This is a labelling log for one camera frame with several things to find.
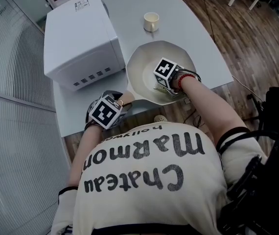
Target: hand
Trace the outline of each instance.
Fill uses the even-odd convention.
[[[119,99],[123,101],[124,105],[126,105],[128,103],[132,103],[135,100],[133,94],[130,93],[129,91],[126,91],[125,93],[123,93],[123,95]],[[122,104],[122,102],[120,100],[117,100],[117,103],[119,105]]]
[[[180,89],[179,88],[179,79],[181,76],[183,76],[185,73],[184,72],[177,72],[174,74],[172,80],[171,80],[171,83],[170,83],[170,86],[171,88],[173,88],[176,92]]]

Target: white bowl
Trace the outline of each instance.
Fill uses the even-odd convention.
[[[183,94],[172,98],[170,95],[154,90],[156,79],[153,71],[163,57],[196,72],[190,56],[181,47],[166,41],[144,44],[134,51],[126,65],[129,80],[127,90],[133,94],[135,100],[146,99],[156,104],[166,105],[184,98]]]

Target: microwave label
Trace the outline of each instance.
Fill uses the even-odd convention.
[[[87,6],[90,6],[90,3],[88,0],[81,0],[79,2],[76,2],[74,6],[75,6],[75,11],[79,11],[86,8]]]

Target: sleeve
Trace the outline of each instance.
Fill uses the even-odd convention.
[[[72,234],[77,187],[66,187],[59,192],[58,209],[51,226],[51,235]]]
[[[217,150],[219,150],[227,141],[249,131],[250,130],[245,127],[236,127],[228,131],[219,140]],[[250,160],[257,155],[261,155],[261,162],[264,164],[267,160],[267,156],[254,138],[237,141],[228,147],[221,157],[224,175],[228,186],[233,185],[240,179]]]

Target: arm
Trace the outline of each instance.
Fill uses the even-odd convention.
[[[246,127],[225,100],[195,78],[183,78],[181,86],[212,133],[216,145],[227,131],[235,127]]]
[[[124,104],[126,104],[132,102],[134,97],[131,93],[127,92],[123,94],[120,99],[123,100]],[[102,127],[98,125],[92,125],[84,132],[71,165],[68,186],[79,185],[84,162],[90,152],[100,143],[102,130]]]

